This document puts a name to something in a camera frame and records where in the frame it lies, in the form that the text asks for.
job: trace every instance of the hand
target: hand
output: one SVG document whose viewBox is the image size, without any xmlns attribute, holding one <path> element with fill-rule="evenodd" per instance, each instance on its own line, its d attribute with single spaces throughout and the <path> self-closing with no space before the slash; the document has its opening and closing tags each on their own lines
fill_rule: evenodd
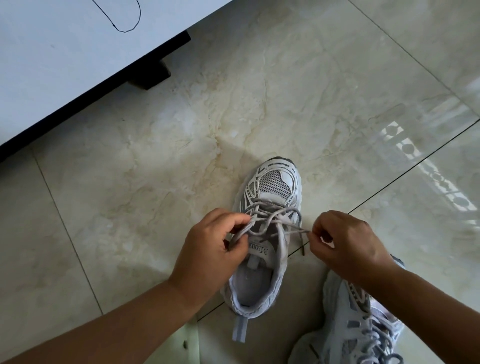
<svg viewBox="0 0 480 364">
<path fill-rule="evenodd" d="M 224 239 L 235 227 L 249 221 L 250 215 L 216 208 L 190 229 L 168 281 L 195 312 L 227 282 L 247 256 L 247 235 L 231 250 L 226 249 Z"/>
<path fill-rule="evenodd" d="M 335 247 L 320 237 L 325 242 L 333 239 Z M 399 268 L 370 225 L 343 212 L 322 213 L 309 238 L 312 253 L 340 277 L 367 291 Z"/>
</svg>

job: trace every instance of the floor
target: floor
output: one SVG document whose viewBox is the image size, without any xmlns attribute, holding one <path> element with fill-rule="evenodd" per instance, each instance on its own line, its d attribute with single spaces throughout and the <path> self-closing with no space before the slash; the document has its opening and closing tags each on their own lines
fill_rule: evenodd
<svg viewBox="0 0 480 364">
<path fill-rule="evenodd" d="M 0 361 L 164 280 L 185 235 L 282 155 L 309 228 L 368 221 L 408 269 L 480 310 L 480 3 L 233 0 L 165 59 L 0 164 Z M 202 363 L 280 363 L 322 320 L 325 266 L 298 244 L 276 304 L 231 338 L 215 296 Z M 398 352 L 439 363 L 409 331 Z"/>
</svg>

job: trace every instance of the gray shoelace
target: gray shoelace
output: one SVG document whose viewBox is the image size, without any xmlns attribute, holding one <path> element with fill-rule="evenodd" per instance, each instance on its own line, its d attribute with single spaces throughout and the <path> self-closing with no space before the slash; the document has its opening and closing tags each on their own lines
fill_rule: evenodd
<svg viewBox="0 0 480 364">
<path fill-rule="evenodd" d="M 279 218 L 280 215 L 286 216 L 286 214 L 291 211 L 294 211 L 294 213 L 297 214 L 298 224 L 294 224 L 293 222 L 285 221 L 286 219 L 284 220 Z M 271 237 L 277 236 L 278 233 L 267 234 L 267 230 L 270 224 L 278 224 L 290 227 L 291 229 L 285 231 L 285 234 L 301 234 L 308 232 L 308 230 L 304 230 L 301 228 L 301 213 L 296 207 L 290 207 L 277 202 L 256 198 L 253 199 L 253 204 L 246 208 L 244 213 L 250 214 L 252 219 L 247 225 L 241 228 L 240 231 L 233 235 L 232 239 L 230 240 L 231 246 L 234 246 L 243 234 L 248 234 L 250 236 L 261 236 L 263 240 L 268 240 Z M 260 231 L 252 231 L 252 227 L 258 221 L 264 222 L 263 229 L 261 229 Z M 303 245 L 303 242 L 300 243 L 302 254 L 305 255 L 305 246 Z"/>
<path fill-rule="evenodd" d="M 372 320 L 372 329 L 363 330 L 362 334 L 369 336 L 371 340 L 365 346 L 363 351 L 366 354 L 358 359 L 358 364 L 393 364 L 393 359 L 398 360 L 397 364 L 403 364 L 403 357 L 392 352 L 394 344 L 390 325 L 376 316 L 368 316 L 366 319 Z"/>
</svg>

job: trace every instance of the shoe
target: shoe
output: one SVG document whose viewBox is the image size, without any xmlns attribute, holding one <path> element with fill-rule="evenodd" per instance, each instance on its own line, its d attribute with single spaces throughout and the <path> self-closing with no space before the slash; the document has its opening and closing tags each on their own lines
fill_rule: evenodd
<svg viewBox="0 0 480 364">
<path fill-rule="evenodd" d="M 271 158 L 252 171 L 235 199 L 233 210 L 252 217 L 229 243 L 233 246 L 247 233 L 248 254 L 220 290 L 237 314 L 235 341 L 245 342 L 247 320 L 267 311 L 278 295 L 287 269 L 290 234 L 302 232 L 300 205 L 299 172 L 290 159 L 282 157 Z"/>
<path fill-rule="evenodd" d="M 403 262 L 393 257 L 398 265 Z M 388 364 L 404 324 L 361 288 L 330 271 L 323 289 L 325 324 L 303 335 L 288 364 Z"/>
</svg>

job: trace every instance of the black cable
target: black cable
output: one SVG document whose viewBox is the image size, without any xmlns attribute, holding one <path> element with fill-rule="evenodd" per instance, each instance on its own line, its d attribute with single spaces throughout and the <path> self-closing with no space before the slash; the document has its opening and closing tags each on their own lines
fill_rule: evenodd
<svg viewBox="0 0 480 364">
<path fill-rule="evenodd" d="M 107 17 L 107 19 L 110 20 L 110 22 L 112 23 L 113 27 L 114 27 L 118 32 L 120 32 L 120 33 L 128 33 L 128 32 L 131 32 L 132 30 L 134 30 L 134 29 L 137 27 L 138 23 L 140 23 L 140 18 L 142 17 L 142 8 L 140 7 L 140 3 L 138 2 L 138 0 L 136 0 L 136 1 L 137 1 L 137 4 L 138 4 L 138 11 L 139 11 L 138 20 L 137 20 L 137 23 L 133 26 L 133 28 L 132 28 L 132 29 L 129 29 L 129 30 L 120 30 L 120 29 L 118 29 L 117 26 L 116 26 L 116 25 L 113 23 L 113 21 L 110 19 L 110 17 L 107 15 L 107 13 L 104 12 L 102 8 L 100 8 L 100 5 L 98 5 L 95 0 L 92 0 L 92 1 L 93 1 L 94 4 L 100 9 L 100 11 Z"/>
</svg>

